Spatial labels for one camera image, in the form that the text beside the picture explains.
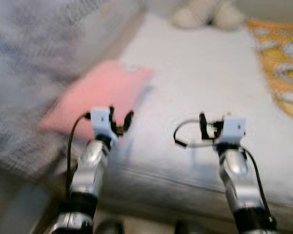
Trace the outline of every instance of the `white plush toy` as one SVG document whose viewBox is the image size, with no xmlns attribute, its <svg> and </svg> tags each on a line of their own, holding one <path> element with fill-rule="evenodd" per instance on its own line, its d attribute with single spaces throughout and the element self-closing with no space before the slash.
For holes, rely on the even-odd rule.
<svg viewBox="0 0 293 234">
<path fill-rule="evenodd" d="M 171 17 L 174 26 L 196 29 L 211 22 L 223 30 L 235 30 L 245 16 L 234 6 L 234 0 L 190 0 Z"/>
</svg>

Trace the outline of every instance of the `wire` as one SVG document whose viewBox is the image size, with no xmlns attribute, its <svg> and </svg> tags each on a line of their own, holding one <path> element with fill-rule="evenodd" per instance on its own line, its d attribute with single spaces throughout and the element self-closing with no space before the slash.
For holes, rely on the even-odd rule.
<svg viewBox="0 0 293 234">
<path fill-rule="evenodd" d="M 69 196 L 69 187 L 70 187 L 70 161 L 71 161 L 71 148 L 72 148 L 72 140 L 73 140 L 73 136 L 74 136 L 74 132 L 76 129 L 77 124 L 79 123 L 79 121 L 82 118 L 87 118 L 90 119 L 90 113 L 86 113 L 83 114 L 82 116 L 80 116 L 76 122 L 74 123 L 74 126 L 70 132 L 69 138 L 68 138 L 68 145 L 67 145 L 67 170 L 66 170 L 66 198 L 68 198 Z"/>
<path fill-rule="evenodd" d="M 257 178 L 257 183 L 258 183 L 258 187 L 259 187 L 260 196 L 261 196 L 262 201 L 263 201 L 263 205 L 265 207 L 265 210 L 268 213 L 268 216 L 272 218 L 270 210 L 269 210 L 269 207 L 268 207 L 268 204 L 267 204 L 267 201 L 266 201 L 266 198 L 265 198 L 265 195 L 264 195 L 264 190 L 263 190 L 262 182 L 260 181 L 260 176 L 259 176 L 259 172 L 258 172 L 258 168 L 257 168 L 257 164 L 255 162 L 255 159 L 253 158 L 252 154 L 246 148 L 244 148 L 242 146 L 241 146 L 241 148 L 242 148 L 242 150 L 244 150 L 250 156 L 250 158 L 252 160 L 252 163 L 253 163 L 253 166 L 254 166 L 254 169 L 255 169 L 255 173 L 256 173 L 256 178 Z"/>
<path fill-rule="evenodd" d="M 181 140 L 178 140 L 176 138 L 178 130 L 182 126 L 184 126 L 186 124 L 189 124 L 189 123 L 200 123 L 200 120 L 198 120 L 198 119 L 189 119 L 189 120 L 186 120 L 186 121 L 182 122 L 181 124 L 179 124 L 179 126 L 176 128 L 176 130 L 174 132 L 174 135 L 173 135 L 174 141 L 175 141 L 176 144 L 181 145 L 181 146 L 183 146 L 185 148 L 203 148 L 203 147 L 213 146 L 213 143 L 209 143 L 209 144 L 204 144 L 204 143 L 188 144 L 188 143 L 184 143 Z"/>
</svg>

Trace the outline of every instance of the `orange blanket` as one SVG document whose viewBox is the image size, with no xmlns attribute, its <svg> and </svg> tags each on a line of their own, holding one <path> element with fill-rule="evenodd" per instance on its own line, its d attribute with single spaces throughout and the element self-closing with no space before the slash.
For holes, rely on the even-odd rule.
<svg viewBox="0 0 293 234">
<path fill-rule="evenodd" d="M 293 117 L 293 24 L 253 20 L 248 27 L 256 39 L 273 99 Z"/>
</svg>

